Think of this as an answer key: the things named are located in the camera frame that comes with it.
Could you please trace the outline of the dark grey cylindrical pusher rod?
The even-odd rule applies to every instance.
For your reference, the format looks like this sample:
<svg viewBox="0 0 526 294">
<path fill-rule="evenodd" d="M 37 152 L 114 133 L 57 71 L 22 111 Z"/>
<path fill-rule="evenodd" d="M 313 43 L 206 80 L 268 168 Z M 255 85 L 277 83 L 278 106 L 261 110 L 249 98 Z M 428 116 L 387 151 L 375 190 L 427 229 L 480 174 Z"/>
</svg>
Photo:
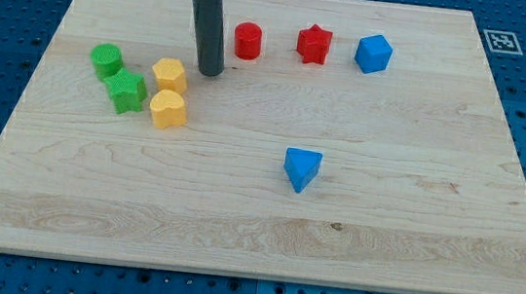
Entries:
<svg viewBox="0 0 526 294">
<path fill-rule="evenodd" d="M 192 0 L 198 69 L 207 77 L 224 69 L 223 0 Z"/>
</svg>

